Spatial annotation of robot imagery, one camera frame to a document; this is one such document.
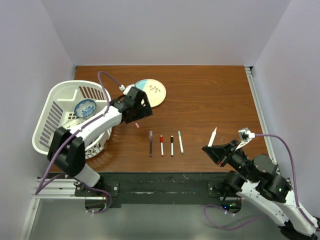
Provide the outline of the white black-tip marker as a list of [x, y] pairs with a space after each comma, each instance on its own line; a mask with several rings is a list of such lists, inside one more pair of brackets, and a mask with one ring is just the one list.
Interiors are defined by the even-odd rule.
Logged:
[[182, 140], [181, 131], [178, 131], [177, 134], [178, 134], [178, 142], [179, 142], [180, 152], [181, 152], [181, 154], [183, 154], [184, 153], [184, 147], [183, 147], [183, 140]]

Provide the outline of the cream and teal plate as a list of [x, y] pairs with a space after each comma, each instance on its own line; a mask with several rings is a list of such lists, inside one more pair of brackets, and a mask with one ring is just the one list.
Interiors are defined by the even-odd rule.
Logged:
[[147, 94], [151, 108], [162, 104], [166, 98], [167, 90], [165, 86], [155, 79], [142, 79], [135, 83], [135, 86]]

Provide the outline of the red marker pen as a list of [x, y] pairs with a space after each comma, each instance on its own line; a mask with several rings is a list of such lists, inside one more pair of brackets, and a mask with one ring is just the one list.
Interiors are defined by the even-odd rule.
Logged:
[[160, 135], [160, 154], [163, 157], [164, 156], [164, 139], [163, 135]]

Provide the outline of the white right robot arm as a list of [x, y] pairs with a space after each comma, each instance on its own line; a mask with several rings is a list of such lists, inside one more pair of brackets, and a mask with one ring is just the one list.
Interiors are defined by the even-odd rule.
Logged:
[[277, 165], [266, 155], [249, 159], [242, 147], [245, 141], [206, 145], [202, 150], [218, 166], [233, 169], [222, 182], [223, 192], [237, 195], [260, 209], [289, 240], [316, 240], [319, 218], [312, 216], [295, 197], [292, 185], [277, 172]]

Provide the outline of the purple pen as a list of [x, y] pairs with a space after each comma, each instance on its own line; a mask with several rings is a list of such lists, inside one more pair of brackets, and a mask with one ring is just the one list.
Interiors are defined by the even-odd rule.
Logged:
[[153, 131], [149, 131], [149, 156], [153, 155]]

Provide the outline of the aluminium frame rail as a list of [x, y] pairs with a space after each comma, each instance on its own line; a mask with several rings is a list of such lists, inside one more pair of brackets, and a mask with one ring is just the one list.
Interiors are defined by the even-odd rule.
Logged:
[[245, 70], [245, 73], [246, 73], [246, 76], [247, 76], [247, 80], [248, 80], [248, 83], [249, 83], [249, 87], [250, 87], [250, 90], [251, 90], [251, 94], [252, 94], [252, 97], [253, 97], [254, 105], [255, 105], [255, 108], [256, 108], [256, 112], [257, 112], [257, 115], [258, 115], [258, 119], [259, 119], [259, 123], [260, 123], [260, 126], [261, 126], [261, 130], [262, 130], [262, 134], [264, 135], [263, 138], [264, 138], [264, 142], [265, 142], [265, 145], [266, 145], [266, 148], [267, 148], [268, 155], [271, 158], [271, 161], [274, 164], [277, 165], [278, 162], [277, 162], [277, 158], [276, 158], [276, 155], [275, 155], [275, 151], [274, 151], [274, 148], [273, 148], [273, 144], [272, 144], [271, 138], [278, 139], [284, 145], [284, 148], [286, 149], [286, 152], [287, 152], [288, 157], [289, 157], [289, 162], [290, 162], [290, 168], [291, 168], [292, 177], [289, 177], [286, 180], [289, 183], [291, 183], [291, 181], [292, 181], [293, 190], [295, 191], [295, 193], [297, 193], [297, 189], [296, 189], [296, 170], [295, 170], [295, 164], [294, 164], [294, 160], [293, 160], [293, 156], [292, 156], [291, 150], [290, 150], [288, 144], [281, 137], [272, 136], [272, 134], [269, 133], [269, 130], [268, 130], [268, 127], [267, 127], [267, 123], [266, 123], [266, 120], [265, 120], [265, 116], [264, 116], [264, 113], [263, 113], [262, 105], [261, 105], [261, 102], [260, 102], [260, 99], [259, 99], [259, 96], [258, 96], [255, 79], [254, 79], [253, 74], [252, 74], [252, 67], [245, 66], [244, 70]]

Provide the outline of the watermelon patterned plate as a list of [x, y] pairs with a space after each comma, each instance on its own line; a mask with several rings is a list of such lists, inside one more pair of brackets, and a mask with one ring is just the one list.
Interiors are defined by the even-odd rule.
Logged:
[[78, 125], [82, 124], [85, 121], [86, 121], [85, 118], [71, 119], [70, 121], [68, 121], [64, 125], [62, 125], [62, 127], [65, 128], [65, 129], [71, 129], [72, 127], [78, 126]]

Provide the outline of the blue patterned bowl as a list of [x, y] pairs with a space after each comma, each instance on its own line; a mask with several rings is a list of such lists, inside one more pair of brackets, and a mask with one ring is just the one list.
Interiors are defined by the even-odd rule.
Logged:
[[97, 104], [92, 99], [84, 99], [80, 101], [74, 108], [74, 114], [78, 118], [89, 118], [97, 109]]

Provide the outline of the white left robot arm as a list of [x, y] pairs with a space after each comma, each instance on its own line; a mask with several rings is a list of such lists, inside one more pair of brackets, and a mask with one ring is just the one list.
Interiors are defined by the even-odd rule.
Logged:
[[86, 185], [86, 191], [99, 196], [104, 190], [101, 176], [86, 163], [86, 147], [101, 134], [121, 123], [131, 123], [153, 114], [147, 94], [135, 86], [80, 125], [59, 127], [51, 141], [47, 159], [72, 178]]

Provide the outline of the pink marker pen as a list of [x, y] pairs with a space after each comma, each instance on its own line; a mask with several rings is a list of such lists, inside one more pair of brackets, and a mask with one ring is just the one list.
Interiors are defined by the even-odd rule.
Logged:
[[217, 127], [213, 130], [213, 132], [211, 133], [211, 136], [210, 136], [210, 139], [209, 139], [209, 142], [207, 144], [208, 147], [211, 147], [214, 143], [214, 140], [215, 140], [215, 137], [216, 137], [216, 134], [217, 134]]

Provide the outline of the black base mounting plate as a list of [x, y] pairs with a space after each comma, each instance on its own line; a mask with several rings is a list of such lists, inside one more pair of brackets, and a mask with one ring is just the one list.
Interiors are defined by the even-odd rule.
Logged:
[[242, 198], [224, 191], [222, 183], [226, 176], [225, 172], [105, 172], [99, 189], [110, 193], [114, 208], [123, 204], [213, 204], [237, 213]]

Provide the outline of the grey silver pen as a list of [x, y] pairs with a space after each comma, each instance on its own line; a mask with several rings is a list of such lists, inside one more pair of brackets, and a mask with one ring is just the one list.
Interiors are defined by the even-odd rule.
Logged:
[[174, 136], [170, 136], [170, 156], [174, 156]]

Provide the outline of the white plastic dish basket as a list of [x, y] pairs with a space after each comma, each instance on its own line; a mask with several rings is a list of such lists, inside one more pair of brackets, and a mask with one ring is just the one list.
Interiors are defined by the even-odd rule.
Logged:
[[100, 84], [85, 80], [70, 80], [58, 83], [49, 92], [40, 118], [32, 136], [33, 148], [47, 155], [56, 129], [72, 119], [77, 119], [75, 106], [82, 100], [96, 102], [97, 115], [107, 106]]

